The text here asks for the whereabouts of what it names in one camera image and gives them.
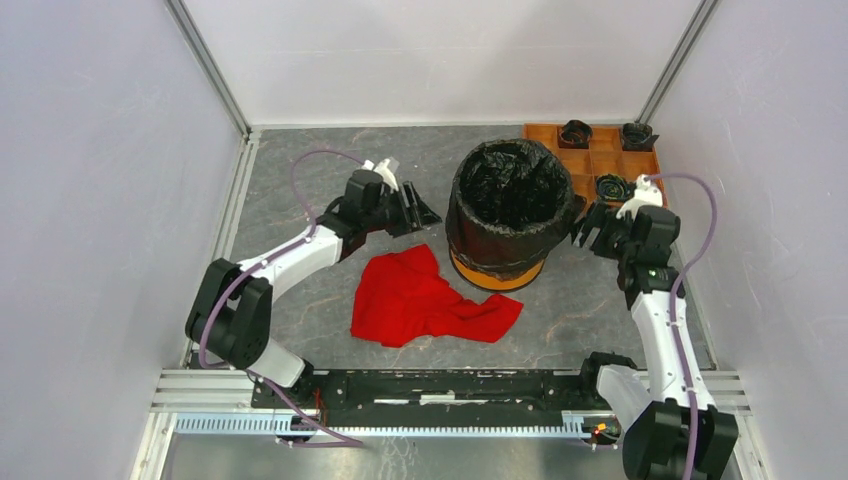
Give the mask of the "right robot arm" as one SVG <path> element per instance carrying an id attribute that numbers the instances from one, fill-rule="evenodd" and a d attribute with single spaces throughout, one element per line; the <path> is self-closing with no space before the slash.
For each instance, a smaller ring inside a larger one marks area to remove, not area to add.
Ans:
<path id="1" fill-rule="evenodd" d="M 720 411 L 695 359 L 686 321 L 682 275 L 670 266 L 680 218 L 662 205 L 635 209 L 594 202 L 573 239 L 618 265 L 618 286 L 639 331 L 648 382 L 609 363 L 577 382 L 591 408 L 609 404 L 621 427 L 629 479 L 719 479 L 739 435 Z"/>

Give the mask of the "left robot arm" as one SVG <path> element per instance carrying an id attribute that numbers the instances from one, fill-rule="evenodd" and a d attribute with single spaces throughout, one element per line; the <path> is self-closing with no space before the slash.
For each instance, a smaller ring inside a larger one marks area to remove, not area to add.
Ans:
<path id="1" fill-rule="evenodd" d="M 290 407 L 314 394 L 310 364 L 270 337 L 272 307 L 286 291 L 360 248 L 372 232 L 393 238 L 441 222 L 414 185 L 398 182 L 383 166 L 367 165 L 348 178 L 334 199 L 298 236 L 257 257 L 219 258 L 206 269 L 185 324 L 188 339 L 225 366 L 276 384 Z"/>

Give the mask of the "orange trash bin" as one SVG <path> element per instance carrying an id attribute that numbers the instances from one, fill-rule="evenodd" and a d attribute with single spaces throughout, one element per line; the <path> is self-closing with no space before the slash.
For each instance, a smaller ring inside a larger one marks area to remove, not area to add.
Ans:
<path id="1" fill-rule="evenodd" d="M 521 274 L 495 274 L 491 272 L 480 272 L 464 265 L 459 258 L 450 253 L 450 261 L 458 275 L 474 287 L 494 293 L 508 293 L 520 290 L 534 282 L 543 271 L 545 261 L 541 260 L 536 265 Z"/>

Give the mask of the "black trash bag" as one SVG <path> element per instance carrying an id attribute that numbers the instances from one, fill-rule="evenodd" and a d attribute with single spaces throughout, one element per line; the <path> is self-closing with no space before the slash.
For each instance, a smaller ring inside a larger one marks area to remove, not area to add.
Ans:
<path id="1" fill-rule="evenodd" d="M 521 274 L 572 231 L 586 206 L 570 172 L 542 143 L 487 141 L 460 163 L 445 232 L 449 254 L 475 271 Z"/>

